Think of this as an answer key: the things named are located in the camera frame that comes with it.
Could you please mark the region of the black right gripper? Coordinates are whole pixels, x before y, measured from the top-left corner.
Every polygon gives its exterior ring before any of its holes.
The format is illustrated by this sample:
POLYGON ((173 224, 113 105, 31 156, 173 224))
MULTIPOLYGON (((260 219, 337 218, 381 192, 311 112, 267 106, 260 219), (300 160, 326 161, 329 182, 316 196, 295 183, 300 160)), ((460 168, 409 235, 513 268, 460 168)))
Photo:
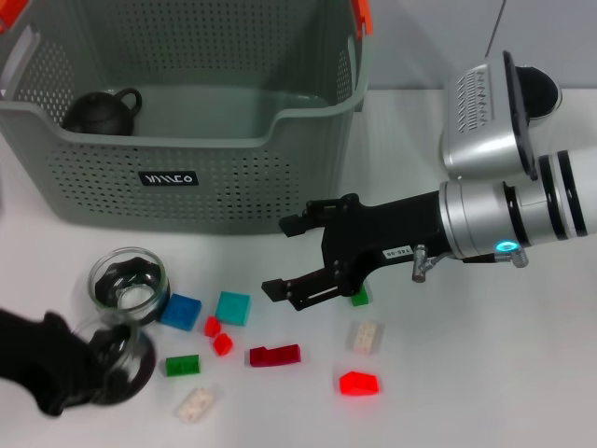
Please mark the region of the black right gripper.
POLYGON ((413 261, 418 245, 425 246, 428 257, 451 252, 436 191, 376 206, 361 204, 354 193, 308 201, 300 215, 281 218, 279 227, 287 237, 325 228, 325 268, 261 285, 272 302, 288 301, 296 311, 350 297, 372 272, 413 261))

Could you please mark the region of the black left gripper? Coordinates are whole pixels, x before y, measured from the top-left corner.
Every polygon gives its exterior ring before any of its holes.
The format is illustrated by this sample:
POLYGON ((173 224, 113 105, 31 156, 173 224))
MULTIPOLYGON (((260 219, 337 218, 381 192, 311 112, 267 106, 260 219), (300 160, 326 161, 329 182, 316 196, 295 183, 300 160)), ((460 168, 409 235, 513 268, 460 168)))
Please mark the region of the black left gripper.
POLYGON ((1 377, 24 387, 52 417, 102 391, 94 352, 53 312, 34 321, 1 311, 1 377))

